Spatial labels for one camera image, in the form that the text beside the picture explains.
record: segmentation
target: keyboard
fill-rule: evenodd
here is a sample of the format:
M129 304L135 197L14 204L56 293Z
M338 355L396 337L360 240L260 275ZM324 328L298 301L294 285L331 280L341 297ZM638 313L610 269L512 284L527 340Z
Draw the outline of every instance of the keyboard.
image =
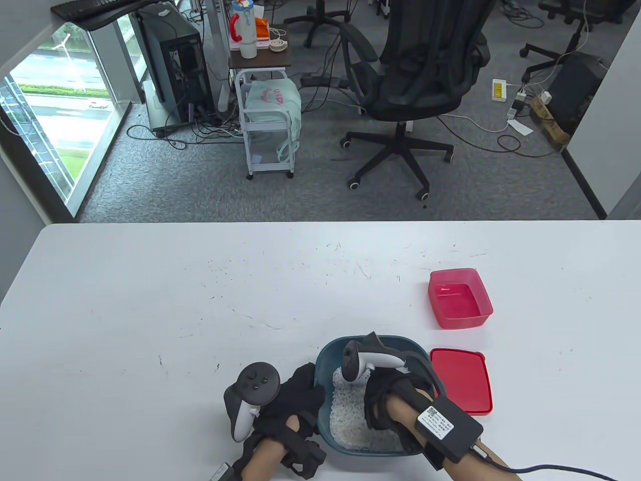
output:
M73 0L52 6L51 11L67 22L75 22L139 2L140 0Z

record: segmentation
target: red plastic container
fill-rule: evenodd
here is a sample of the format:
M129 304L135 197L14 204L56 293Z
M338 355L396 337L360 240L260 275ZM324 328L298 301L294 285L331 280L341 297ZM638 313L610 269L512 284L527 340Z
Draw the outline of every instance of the red plastic container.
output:
M433 271L428 296L443 329L478 327L494 312L476 269Z
M434 349L429 357L447 389L447 397L459 408L472 416L485 416L492 412L492 389L483 354Z

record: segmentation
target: floor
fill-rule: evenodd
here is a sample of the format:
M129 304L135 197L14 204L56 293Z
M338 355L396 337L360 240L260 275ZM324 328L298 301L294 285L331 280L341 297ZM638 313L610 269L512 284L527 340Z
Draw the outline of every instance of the floor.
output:
M276 21L299 15L313 2L291 1L276 11ZM532 0L522 3L533 13L540 11ZM328 2L328 9L342 2ZM602 24L589 34L582 51L612 60L638 12L638 5L625 15L624 23ZM574 30L562 19L547 20L539 30L520 28L497 10L483 32L492 60L481 70L479 80L453 112L468 115L485 128L505 125L508 104L490 100L493 78L517 83L526 66L540 61L536 54L520 58L519 49L531 42L554 50L565 49ZM381 51L387 21L376 17L366 1L356 7L353 24ZM302 42L307 25L292 26L291 44L295 64L290 75L314 72L320 65L336 31L321 28L311 49ZM212 43L206 35L206 53ZM339 53L336 72L344 73ZM514 95L515 88L509 89ZM303 101L313 91L302 91ZM339 92L330 99L345 101ZM497 134L479 130L469 121L444 118L461 137L488 149L497 149ZM218 222L218 221L409 221L409 220L509 220L595 219L596 215L558 153L542 158L523 158L513 153L488 153L463 144L436 119L414 124L412 135L454 144L454 162L443 163L436 154L418 153L417 158L431 182L431 195L423 203L414 198L420 185L397 158L384 162L363 178L356 191L347 180L368 160L377 147L354 141L348 149L339 146L347 130L392 133L394 125L358 115L357 109L326 103L303 116L301 147L296 175L256 174L245 179L242 145L189 146L176 151L166 142L127 138L129 125L146 123L144 106L134 106L99 176L81 209L83 222ZM190 131L178 137L193 140ZM522 138L522 152L536 155L551 150L535 130Z

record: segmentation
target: black glove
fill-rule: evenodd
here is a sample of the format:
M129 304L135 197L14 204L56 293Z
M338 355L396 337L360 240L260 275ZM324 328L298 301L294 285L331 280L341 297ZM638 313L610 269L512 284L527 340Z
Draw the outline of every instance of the black glove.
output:
M389 429L399 435L406 451L422 450L414 435L387 414L387 400L396 394L411 406L422 404L427 399L416 389L422 389L434 398L432 384L413 373L402 373L396 369L377 367L370 371L365 388L365 420L367 427L376 430Z
M325 452L319 445L306 439L314 434L319 410L325 401L325 388L314 386L313 363L305 364L294 371L288 381L281 384L276 398L260 409L259 416L254 420L254 432L243 444L243 456L233 464L238 476L247 466L254 449L266 437L281 443L287 454L282 465L294 473L309 479L318 467L325 461ZM290 416L297 416L299 430L293 431L286 426ZM294 464L303 466L301 471Z
M276 399L260 410L260 415L254 420L254 429L266 422L285 427L287 419L296 415L301 425L298 434L303 439L318 432L316 419L325 401L325 388L314 386L315 370L313 362L296 369L292 377L281 384Z

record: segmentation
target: forearm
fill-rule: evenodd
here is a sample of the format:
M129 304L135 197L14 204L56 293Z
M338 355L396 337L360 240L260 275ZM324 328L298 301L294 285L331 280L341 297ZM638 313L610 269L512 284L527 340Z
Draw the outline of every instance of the forearm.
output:
M290 416L287 419L287 427L294 431L299 430L297 416ZM269 481L274 477L278 464L287 454L285 447L273 439L264 439L254 450L245 469L242 470L242 481Z
M418 391L425 397L429 398L426 392L421 390ZM426 439L421 436L414 427L419 415L416 410L411 408L399 397L392 396L387 401L387 412L394 421L405 426L416 437L418 442L425 446L427 442ZM488 453L497 463L507 466L501 458L481 443L481 441L477 441L476 444ZM450 475L453 481L520 481L520 478L517 475L499 471L471 452L463 456L463 459L461 459L457 464L446 459L443 462L443 469L447 471L447 474Z

